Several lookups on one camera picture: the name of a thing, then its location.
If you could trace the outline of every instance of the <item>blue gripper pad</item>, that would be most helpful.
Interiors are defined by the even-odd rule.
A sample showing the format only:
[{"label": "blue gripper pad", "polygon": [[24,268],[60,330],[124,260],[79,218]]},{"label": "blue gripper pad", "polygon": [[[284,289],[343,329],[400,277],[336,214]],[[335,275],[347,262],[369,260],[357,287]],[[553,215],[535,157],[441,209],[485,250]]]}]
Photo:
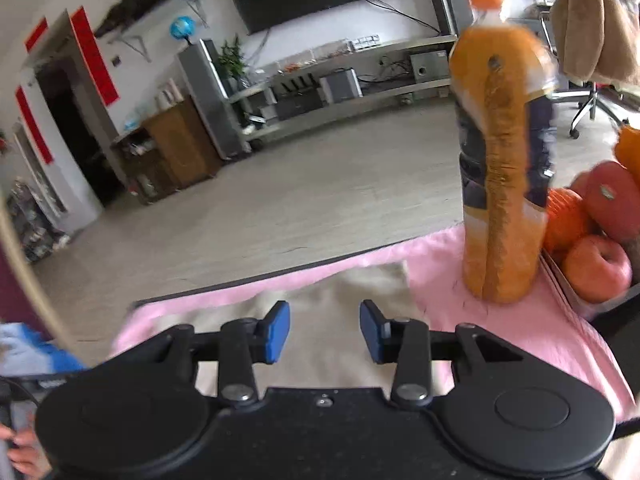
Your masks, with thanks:
[{"label": "blue gripper pad", "polygon": [[360,331],[371,358],[375,363],[382,364],[382,327],[376,323],[372,311],[364,302],[360,304]]},{"label": "blue gripper pad", "polygon": [[266,363],[278,361],[291,326],[291,309],[286,301],[279,301],[265,317],[268,321],[266,332]]}]

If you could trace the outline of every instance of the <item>tv stand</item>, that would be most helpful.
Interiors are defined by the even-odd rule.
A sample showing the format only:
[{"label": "tv stand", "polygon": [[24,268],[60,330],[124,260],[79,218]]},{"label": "tv stand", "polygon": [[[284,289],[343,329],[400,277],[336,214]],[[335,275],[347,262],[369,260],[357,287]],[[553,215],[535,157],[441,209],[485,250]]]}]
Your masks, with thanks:
[{"label": "tv stand", "polygon": [[[345,54],[343,56],[332,57],[330,59],[305,66],[294,72],[277,74],[267,81],[246,88],[236,94],[231,95],[226,104],[232,107],[236,113],[246,115],[259,115],[256,102],[268,101],[268,96],[273,98],[273,89],[284,83],[285,85],[292,79],[311,75],[318,81],[321,77],[336,70],[355,68],[363,60],[379,58],[383,56],[403,56],[408,58],[413,54],[421,54],[434,50],[446,50],[450,53],[457,36],[437,36],[434,38],[416,38],[412,40],[393,41],[373,46],[363,50]],[[324,104],[321,108],[297,115],[286,120],[269,120],[265,124],[257,124],[257,129],[245,133],[239,127],[242,140],[249,142],[253,146],[262,146],[265,142],[283,139],[284,137],[298,134],[324,124],[333,123],[350,117],[355,117],[380,107],[396,104],[398,96],[411,94],[413,92],[448,88],[451,81],[449,78],[437,79],[425,82],[416,82],[412,76],[406,79],[396,79],[384,84],[370,85],[363,89],[363,97],[354,98],[338,104]]]}]

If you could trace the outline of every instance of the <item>brown cabinet door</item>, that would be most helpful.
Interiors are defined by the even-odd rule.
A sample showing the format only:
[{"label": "brown cabinet door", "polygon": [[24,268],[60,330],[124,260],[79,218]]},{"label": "brown cabinet door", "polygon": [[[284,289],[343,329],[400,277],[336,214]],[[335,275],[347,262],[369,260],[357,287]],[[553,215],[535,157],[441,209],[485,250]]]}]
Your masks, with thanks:
[{"label": "brown cabinet door", "polygon": [[185,123],[179,106],[145,125],[182,186],[207,176],[207,165]]}]

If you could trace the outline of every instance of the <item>fruit box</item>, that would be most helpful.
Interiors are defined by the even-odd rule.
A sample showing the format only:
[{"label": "fruit box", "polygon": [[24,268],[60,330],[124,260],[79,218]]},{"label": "fruit box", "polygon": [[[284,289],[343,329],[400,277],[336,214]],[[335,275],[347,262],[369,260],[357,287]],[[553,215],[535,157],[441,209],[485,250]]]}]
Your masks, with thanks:
[{"label": "fruit box", "polygon": [[558,264],[553,261],[551,256],[549,256],[549,254],[545,250],[542,251],[542,263],[550,271],[550,274],[556,279],[556,282],[558,282],[559,288],[560,290],[562,290],[562,293],[569,303],[569,306],[571,306],[576,314],[583,317],[587,321],[591,321],[600,314],[604,314],[609,310],[613,310],[614,308],[622,305],[623,303],[640,294],[640,283],[636,283],[635,285],[631,286],[626,294],[614,298],[613,300],[609,300],[605,303],[599,304],[587,303],[576,294],[574,288],[569,284],[569,281],[565,278],[560,267],[558,267]]}]

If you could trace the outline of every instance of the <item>pink cloth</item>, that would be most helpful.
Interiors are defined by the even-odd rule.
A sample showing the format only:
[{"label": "pink cloth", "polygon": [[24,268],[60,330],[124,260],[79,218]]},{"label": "pink cloth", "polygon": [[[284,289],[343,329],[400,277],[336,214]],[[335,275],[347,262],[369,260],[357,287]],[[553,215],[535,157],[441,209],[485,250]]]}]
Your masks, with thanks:
[{"label": "pink cloth", "polygon": [[[474,298],[462,282],[463,248],[464,229],[459,226],[314,269],[147,304],[130,316],[113,350],[118,354],[149,338],[154,320],[167,314],[239,303],[265,290],[293,290],[353,267],[405,260],[412,295],[432,330],[452,332],[462,322],[482,326],[590,384],[609,399],[618,420],[628,418],[635,400],[615,357],[591,325],[569,307],[545,269],[523,300],[508,306],[487,304]],[[443,368],[441,374],[446,386],[452,387],[450,373]]]}]

